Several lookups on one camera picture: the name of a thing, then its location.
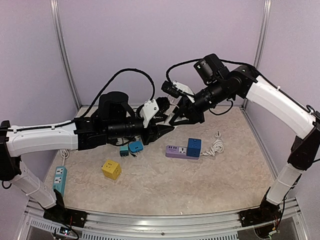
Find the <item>dark blue cube socket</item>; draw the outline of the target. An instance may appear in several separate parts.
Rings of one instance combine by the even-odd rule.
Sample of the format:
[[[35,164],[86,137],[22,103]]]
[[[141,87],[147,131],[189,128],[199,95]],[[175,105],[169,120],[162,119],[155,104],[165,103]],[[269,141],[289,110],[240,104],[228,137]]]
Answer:
[[[186,155],[191,158],[198,159],[201,154],[202,140],[197,138],[189,138],[187,143]]]

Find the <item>teal USB charger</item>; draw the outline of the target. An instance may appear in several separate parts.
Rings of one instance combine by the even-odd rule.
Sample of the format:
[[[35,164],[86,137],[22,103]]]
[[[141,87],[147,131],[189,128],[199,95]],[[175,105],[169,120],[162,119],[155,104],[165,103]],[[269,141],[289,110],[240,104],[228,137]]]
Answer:
[[[127,145],[120,146],[119,155],[121,157],[127,157],[129,155],[129,148]]]

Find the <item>white USB charger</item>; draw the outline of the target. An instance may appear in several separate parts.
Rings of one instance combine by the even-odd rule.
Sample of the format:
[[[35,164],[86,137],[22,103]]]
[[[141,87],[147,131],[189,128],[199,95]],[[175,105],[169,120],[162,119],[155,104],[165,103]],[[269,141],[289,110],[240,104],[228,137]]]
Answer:
[[[167,118],[164,120],[163,124],[166,126],[175,126],[175,114],[172,112],[170,113]]]

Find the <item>purple power strip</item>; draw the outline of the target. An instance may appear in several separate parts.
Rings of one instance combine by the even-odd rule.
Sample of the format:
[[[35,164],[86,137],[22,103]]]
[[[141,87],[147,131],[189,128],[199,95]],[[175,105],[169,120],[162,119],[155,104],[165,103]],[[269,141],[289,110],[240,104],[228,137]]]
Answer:
[[[199,157],[188,156],[185,146],[167,145],[165,148],[165,156],[168,158],[178,158],[187,160],[198,160]]]

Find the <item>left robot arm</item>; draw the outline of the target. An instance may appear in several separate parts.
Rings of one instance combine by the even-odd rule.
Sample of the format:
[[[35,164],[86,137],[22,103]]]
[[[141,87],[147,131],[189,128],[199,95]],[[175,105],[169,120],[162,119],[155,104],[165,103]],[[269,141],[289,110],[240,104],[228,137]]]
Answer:
[[[51,150],[90,150],[124,138],[140,137],[147,145],[173,131],[155,119],[157,101],[151,98],[135,111],[129,97],[121,91],[100,91],[90,109],[80,117],[62,123],[13,126],[8,120],[0,125],[0,179],[20,188],[43,208],[47,219],[68,224],[72,211],[65,207],[62,194],[46,187],[22,162],[23,154]]]

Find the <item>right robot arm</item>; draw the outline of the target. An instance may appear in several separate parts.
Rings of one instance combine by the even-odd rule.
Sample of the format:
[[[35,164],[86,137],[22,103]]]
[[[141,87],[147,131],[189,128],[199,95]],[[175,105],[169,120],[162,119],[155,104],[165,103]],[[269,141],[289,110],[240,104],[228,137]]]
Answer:
[[[265,193],[260,205],[239,213],[243,227],[280,221],[285,197],[301,175],[316,162],[320,147],[320,114],[311,106],[303,106],[270,82],[254,66],[237,62],[228,70],[227,61],[212,53],[191,61],[205,88],[194,93],[188,86],[169,77],[162,91],[179,100],[169,119],[171,126],[204,122],[204,113],[217,104],[241,97],[269,111],[294,133],[295,140],[286,165]]]

